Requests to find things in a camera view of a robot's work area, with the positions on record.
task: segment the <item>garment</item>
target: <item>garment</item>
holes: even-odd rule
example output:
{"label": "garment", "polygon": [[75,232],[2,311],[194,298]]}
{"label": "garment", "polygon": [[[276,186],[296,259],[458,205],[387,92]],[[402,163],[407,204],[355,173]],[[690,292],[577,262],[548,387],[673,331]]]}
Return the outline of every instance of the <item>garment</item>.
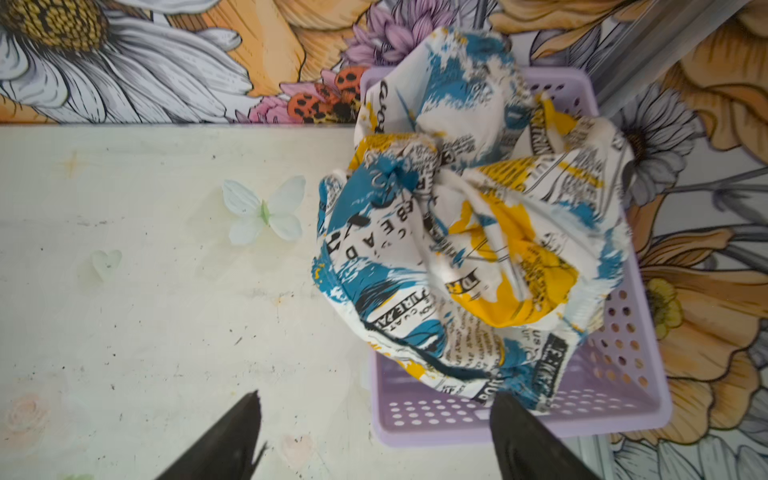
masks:
{"label": "garment", "polygon": [[546,411],[622,279],[625,139],[534,98],[501,37],[446,28],[361,112],[319,187],[316,285],[426,385]]}

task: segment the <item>green heart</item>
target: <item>green heart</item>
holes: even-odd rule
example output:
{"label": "green heart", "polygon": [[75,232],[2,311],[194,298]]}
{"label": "green heart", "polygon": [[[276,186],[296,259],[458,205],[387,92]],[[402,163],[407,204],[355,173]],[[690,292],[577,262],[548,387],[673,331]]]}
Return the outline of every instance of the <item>green heart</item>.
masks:
{"label": "green heart", "polygon": [[110,279],[114,271],[120,266],[120,260],[123,260],[123,254],[120,250],[112,250],[110,253],[96,250],[91,254],[91,262],[94,264],[94,269],[101,277],[102,282]]}

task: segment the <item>basket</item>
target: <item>basket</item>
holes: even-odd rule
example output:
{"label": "basket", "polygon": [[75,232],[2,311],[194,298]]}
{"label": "basket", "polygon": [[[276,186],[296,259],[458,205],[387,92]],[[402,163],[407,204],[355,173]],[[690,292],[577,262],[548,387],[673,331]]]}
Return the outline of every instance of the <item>basket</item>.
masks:
{"label": "basket", "polygon": [[[363,94],[390,69],[372,68],[361,79]],[[555,107],[598,115],[582,71],[522,68],[533,92],[549,91]],[[490,409],[437,392],[395,362],[372,353],[373,428],[395,447],[490,442]],[[551,411],[539,419],[557,436],[654,429],[672,413],[667,379],[637,259],[624,265],[624,282],[607,298],[605,321],[568,363]]]}

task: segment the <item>white table surface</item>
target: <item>white table surface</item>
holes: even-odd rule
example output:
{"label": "white table surface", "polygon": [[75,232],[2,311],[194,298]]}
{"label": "white table surface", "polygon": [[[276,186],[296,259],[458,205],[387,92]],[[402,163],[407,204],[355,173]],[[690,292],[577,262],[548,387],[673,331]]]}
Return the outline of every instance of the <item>white table surface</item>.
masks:
{"label": "white table surface", "polygon": [[[0,478],[154,478],[254,389],[255,479],[499,478],[492,445],[371,430],[369,347],[309,274],[316,185],[352,152],[349,128],[0,128]],[[231,246],[223,180],[294,174],[303,238]],[[122,252],[107,282],[95,250]]]}

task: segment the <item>white butterfly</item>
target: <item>white butterfly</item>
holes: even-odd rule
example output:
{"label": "white butterfly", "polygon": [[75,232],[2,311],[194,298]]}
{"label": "white butterfly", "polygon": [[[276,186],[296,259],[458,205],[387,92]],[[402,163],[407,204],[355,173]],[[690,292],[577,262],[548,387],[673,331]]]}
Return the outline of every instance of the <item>white butterfly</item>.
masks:
{"label": "white butterfly", "polygon": [[304,199],[304,176],[291,177],[280,185],[269,201],[261,201],[256,194],[234,180],[225,180],[222,186],[224,204],[238,218],[230,228],[233,245],[247,245],[259,236],[265,225],[272,227],[283,240],[293,242],[301,238],[301,223],[293,212]]}

